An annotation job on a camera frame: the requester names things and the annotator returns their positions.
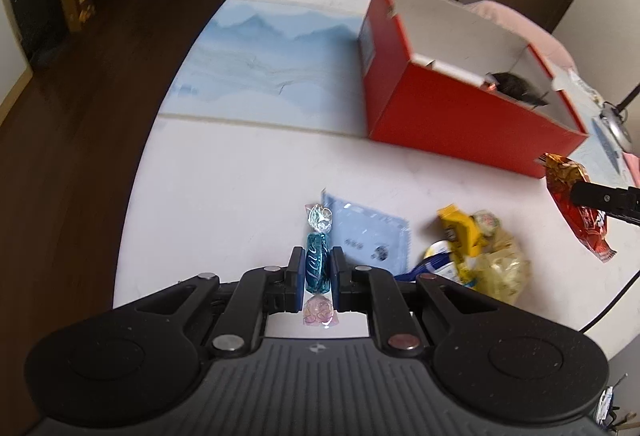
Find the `yellow snack packet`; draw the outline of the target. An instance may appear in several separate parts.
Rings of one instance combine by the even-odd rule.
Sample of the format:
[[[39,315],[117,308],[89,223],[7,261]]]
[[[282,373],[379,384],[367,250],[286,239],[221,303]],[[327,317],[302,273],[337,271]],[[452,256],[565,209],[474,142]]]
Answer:
[[[454,204],[439,209],[437,217],[456,261],[474,268],[477,257],[485,252],[488,245],[488,239],[480,231],[475,219]]]

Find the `white wrapper on table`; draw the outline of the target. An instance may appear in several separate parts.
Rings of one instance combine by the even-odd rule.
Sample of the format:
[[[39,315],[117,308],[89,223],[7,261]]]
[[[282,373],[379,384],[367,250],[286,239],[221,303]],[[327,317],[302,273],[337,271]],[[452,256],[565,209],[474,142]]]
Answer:
[[[580,75],[573,69],[555,69],[553,85],[558,91],[562,90],[574,96],[579,95],[596,106],[601,107],[604,104],[602,95],[593,89],[585,80],[582,80]]]

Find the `silver desk lamp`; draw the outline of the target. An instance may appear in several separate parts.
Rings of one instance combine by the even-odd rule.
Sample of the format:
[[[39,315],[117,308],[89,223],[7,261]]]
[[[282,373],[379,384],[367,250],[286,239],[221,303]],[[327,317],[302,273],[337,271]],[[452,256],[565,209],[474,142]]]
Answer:
[[[634,145],[625,123],[628,117],[627,108],[639,96],[639,93],[640,84],[637,84],[621,102],[618,104],[604,102],[600,111],[601,120],[608,127],[615,141],[624,152],[632,152],[634,150]]]

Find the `red cardboard box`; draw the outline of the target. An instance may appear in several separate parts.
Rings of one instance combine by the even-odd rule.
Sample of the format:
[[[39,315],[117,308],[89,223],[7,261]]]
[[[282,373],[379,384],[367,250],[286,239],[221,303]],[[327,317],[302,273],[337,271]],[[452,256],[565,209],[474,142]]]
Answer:
[[[371,0],[360,36],[372,141],[541,178],[545,153],[570,156],[588,137],[546,59],[527,40],[451,0]],[[498,93],[511,72],[547,100]]]

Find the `light blue wipe packet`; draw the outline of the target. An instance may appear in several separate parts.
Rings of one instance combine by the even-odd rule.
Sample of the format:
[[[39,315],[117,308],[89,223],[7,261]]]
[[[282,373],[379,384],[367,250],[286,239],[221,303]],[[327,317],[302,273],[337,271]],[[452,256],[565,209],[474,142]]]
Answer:
[[[332,213],[331,248],[340,247],[349,264],[383,268],[401,275],[408,268],[410,226],[401,217],[322,193]]]

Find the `blue candy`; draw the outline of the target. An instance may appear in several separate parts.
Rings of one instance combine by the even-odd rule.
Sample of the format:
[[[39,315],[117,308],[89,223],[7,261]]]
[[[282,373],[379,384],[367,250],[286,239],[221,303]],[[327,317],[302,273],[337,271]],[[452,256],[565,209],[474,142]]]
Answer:
[[[331,291],[331,266],[329,263],[329,233],[332,228],[332,212],[322,204],[306,206],[307,235],[305,254],[305,286],[310,294],[303,308],[306,326],[328,329],[336,323],[333,305],[328,297]]]

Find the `blue mountain table mat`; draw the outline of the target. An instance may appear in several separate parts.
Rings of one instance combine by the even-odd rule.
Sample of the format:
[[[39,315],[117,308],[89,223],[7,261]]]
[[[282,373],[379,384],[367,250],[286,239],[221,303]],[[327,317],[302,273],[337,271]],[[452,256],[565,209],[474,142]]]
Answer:
[[[359,16],[264,0],[227,0],[164,98],[176,117],[367,134]]]

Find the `pink paper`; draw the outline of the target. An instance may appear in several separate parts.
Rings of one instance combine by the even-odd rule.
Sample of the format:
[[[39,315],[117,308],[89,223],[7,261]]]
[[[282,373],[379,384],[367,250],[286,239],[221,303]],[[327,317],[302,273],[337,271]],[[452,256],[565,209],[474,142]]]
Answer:
[[[620,154],[620,170],[627,184],[640,187],[640,160],[633,153]]]

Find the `black gold snack packet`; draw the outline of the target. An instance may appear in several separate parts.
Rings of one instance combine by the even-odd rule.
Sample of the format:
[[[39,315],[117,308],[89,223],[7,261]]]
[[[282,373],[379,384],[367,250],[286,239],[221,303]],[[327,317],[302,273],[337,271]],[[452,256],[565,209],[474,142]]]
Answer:
[[[494,72],[486,74],[485,81],[498,93],[510,97],[512,100],[534,107],[548,105],[547,100],[537,93],[533,85],[517,74]]]

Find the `yellow cardboard box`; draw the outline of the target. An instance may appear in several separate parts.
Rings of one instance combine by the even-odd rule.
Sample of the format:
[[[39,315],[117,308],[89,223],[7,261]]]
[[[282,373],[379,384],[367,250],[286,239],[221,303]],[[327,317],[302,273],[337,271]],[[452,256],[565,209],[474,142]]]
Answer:
[[[92,0],[61,0],[66,25],[71,33],[81,32],[96,14]]]

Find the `pink jacket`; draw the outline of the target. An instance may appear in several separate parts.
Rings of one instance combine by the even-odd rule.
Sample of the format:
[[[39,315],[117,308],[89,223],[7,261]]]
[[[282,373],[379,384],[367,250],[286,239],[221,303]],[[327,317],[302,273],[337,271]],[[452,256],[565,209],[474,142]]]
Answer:
[[[464,4],[464,7],[532,43],[544,57],[556,66],[564,70],[577,71],[573,57],[560,41],[526,16],[514,11],[513,8],[489,0]]]

